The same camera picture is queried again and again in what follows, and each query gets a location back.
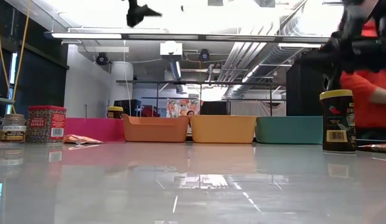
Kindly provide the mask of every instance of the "yellow plastic bin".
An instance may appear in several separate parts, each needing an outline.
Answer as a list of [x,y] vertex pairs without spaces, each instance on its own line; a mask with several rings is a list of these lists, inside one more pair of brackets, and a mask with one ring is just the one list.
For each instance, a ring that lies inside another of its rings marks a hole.
[[196,115],[191,118],[194,142],[252,143],[256,117]]

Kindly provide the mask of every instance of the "can lid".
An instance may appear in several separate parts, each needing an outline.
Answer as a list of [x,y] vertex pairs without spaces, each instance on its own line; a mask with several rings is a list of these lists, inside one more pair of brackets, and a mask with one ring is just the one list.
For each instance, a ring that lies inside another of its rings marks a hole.
[[353,92],[351,90],[332,90],[326,91],[319,96],[319,100],[328,99],[332,97],[339,96],[353,96]]
[[120,106],[109,106],[108,111],[121,111],[123,112],[124,111],[124,108],[120,107]]
[[5,119],[20,121],[24,119],[24,115],[23,114],[5,114]]
[[29,106],[29,110],[59,110],[59,111],[66,111],[66,108],[61,107],[61,106],[40,105],[40,106]]

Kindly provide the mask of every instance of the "red container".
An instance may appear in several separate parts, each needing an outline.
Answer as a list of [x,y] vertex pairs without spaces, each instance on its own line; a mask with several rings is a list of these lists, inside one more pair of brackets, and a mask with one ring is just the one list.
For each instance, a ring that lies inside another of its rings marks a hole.
[[30,106],[26,142],[63,143],[65,120],[65,108]]

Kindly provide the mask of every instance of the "teal plastic bin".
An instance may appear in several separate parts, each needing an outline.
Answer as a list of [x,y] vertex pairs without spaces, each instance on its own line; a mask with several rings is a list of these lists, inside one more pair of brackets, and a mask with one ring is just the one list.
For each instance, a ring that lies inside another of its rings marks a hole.
[[265,144],[322,144],[322,116],[257,118],[256,141]]

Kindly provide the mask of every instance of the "black spice container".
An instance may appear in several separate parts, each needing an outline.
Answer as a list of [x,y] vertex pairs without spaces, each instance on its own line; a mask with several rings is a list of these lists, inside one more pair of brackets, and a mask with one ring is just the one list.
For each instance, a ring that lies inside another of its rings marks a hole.
[[323,150],[355,153],[356,126],[351,90],[333,90],[320,94],[323,106]]

